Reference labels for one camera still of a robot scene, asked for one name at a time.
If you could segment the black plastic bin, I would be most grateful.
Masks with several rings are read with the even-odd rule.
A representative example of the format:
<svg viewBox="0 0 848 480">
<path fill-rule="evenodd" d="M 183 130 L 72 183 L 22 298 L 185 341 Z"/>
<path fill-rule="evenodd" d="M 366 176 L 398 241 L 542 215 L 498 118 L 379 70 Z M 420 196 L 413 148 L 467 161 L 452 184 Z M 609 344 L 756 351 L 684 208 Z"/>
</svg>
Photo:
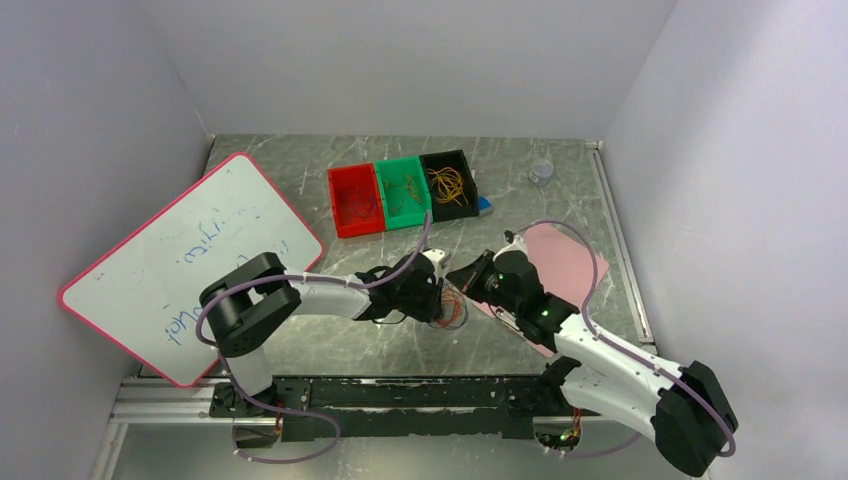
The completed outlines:
<svg viewBox="0 0 848 480">
<path fill-rule="evenodd" d="M 463 150 L 423 154 L 419 159 L 427 179 L 434 222 L 478 216 L 478 189 Z"/>
</svg>

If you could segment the green plastic bin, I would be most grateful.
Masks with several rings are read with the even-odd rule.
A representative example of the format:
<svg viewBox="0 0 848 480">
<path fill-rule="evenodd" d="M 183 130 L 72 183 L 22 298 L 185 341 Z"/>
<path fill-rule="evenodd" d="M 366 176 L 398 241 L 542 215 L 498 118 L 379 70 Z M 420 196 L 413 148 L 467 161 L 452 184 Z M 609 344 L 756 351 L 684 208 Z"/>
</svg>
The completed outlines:
<svg viewBox="0 0 848 480">
<path fill-rule="evenodd" d="M 419 157 L 380 160 L 374 167 L 386 228 L 397 230 L 423 225 L 431 200 Z"/>
</svg>

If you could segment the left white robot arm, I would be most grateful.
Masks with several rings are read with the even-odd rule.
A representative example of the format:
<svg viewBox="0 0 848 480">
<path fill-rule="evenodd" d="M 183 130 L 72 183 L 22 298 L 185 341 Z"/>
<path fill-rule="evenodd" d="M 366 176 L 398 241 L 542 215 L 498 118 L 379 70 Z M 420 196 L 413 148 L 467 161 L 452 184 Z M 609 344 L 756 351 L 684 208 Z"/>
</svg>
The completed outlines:
<svg viewBox="0 0 848 480">
<path fill-rule="evenodd" d="M 329 315 L 372 323 L 439 320 L 447 256 L 443 250 L 425 248 L 392 267 L 339 277 L 294 272 L 276 254 L 265 252 L 206 287 L 199 296 L 202 313 L 212 344 L 239 385 L 237 403 L 254 416 L 275 406 L 277 388 L 264 344 L 291 316 Z"/>
</svg>

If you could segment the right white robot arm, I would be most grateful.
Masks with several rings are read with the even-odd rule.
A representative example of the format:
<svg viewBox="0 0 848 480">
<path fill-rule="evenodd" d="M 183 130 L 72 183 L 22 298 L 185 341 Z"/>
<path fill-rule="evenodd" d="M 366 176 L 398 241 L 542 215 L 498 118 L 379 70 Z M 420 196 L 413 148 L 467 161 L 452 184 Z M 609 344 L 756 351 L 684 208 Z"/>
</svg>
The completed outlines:
<svg viewBox="0 0 848 480">
<path fill-rule="evenodd" d="M 652 441 L 668 463 L 692 477 L 734 453 L 731 438 L 739 423 L 710 367 L 652 355 L 586 320 L 577 306 L 543 286 L 525 252 L 485 251 L 445 278 L 474 302 L 511 315 L 526 340 L 570 362 L 568 371 L 539 389 L 548 412 L 573 406 L 614 420 Z"/>
</svg>

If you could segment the red plastic bin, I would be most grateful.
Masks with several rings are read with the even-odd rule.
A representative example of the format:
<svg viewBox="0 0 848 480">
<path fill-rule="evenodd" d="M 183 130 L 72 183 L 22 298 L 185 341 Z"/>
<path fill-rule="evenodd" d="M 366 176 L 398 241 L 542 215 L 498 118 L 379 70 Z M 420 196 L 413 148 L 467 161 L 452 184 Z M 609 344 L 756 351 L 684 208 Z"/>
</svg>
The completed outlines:
<svg viewBox="0 0 848 480">
<path fill-rule="evenodd" d="M 386 230 L 383 202 L 372 163 L 329 168 L 327 174 L 338 238 Z"/>
</svg>

